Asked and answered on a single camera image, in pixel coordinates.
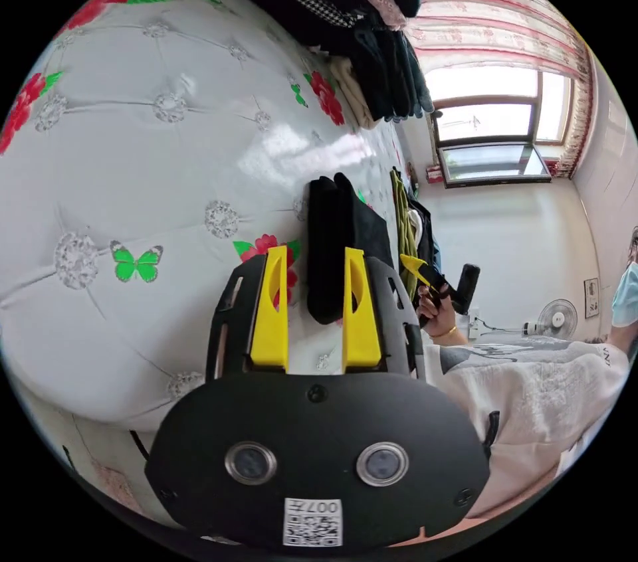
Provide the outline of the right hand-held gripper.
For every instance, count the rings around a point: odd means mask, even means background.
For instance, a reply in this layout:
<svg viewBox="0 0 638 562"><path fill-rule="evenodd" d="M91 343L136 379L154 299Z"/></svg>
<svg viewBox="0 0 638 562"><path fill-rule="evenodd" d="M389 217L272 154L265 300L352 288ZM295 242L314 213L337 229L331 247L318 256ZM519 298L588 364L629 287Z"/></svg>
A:
<svg viewBox="0 0 638 562"><path fill-rule="evenodd" d="M454 308L456 292L447 283L444 283L444 281L441 279L441 273L434 266L430 265L424 260L421 260L420 258L409 256L406 254L400 254L399 259L403 267L417 279L417 283L419 284L417 289L417 306L419 304L418 290L421 286L426 286L428 287L430 291L434 292L435 294L440 293L441 295L443 293L443 287L447 286L449 289L449 296L451 298L452 305ZM424 329L425 318L419 318L419 323L421 328Z"/></svg>

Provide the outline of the person's right hand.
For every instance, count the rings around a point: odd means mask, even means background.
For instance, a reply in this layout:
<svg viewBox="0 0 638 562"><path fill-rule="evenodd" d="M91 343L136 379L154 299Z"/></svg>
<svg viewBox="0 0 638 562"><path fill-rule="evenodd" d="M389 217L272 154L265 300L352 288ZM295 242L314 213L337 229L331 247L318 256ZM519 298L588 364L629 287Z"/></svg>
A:
<svg viewBox="0 0 638 562"><path fill-rule="evenodd" d="M416 310L419 318L425 318L424 329L435 341L443 341L457 331L456 313L454 311L449 289L443 287L442 295L427 286L418 290L419 304Z"/></svg>

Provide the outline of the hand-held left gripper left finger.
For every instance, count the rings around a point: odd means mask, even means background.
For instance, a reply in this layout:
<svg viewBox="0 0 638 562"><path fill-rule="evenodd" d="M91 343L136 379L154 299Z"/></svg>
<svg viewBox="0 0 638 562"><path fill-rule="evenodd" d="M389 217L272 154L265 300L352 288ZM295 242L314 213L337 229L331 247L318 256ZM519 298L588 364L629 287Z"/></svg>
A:
<svg viewBox="0 0 638 562"><path fill-rule="evenodd" d="M285 245L266 254L250 351L255 367L288 369L287 258Z"/></svg>

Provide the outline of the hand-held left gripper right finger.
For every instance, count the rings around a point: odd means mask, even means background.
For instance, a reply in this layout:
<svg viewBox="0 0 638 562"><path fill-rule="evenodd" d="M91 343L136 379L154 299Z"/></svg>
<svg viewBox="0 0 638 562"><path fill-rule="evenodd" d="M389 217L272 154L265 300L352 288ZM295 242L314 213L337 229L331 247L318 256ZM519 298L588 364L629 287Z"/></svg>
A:
<svg viewBox="0 0 638 562"><path fill-rule="evenodd" d="M344 249L342 369L376 369L381 361L374 302L364 252Z"/></svg>

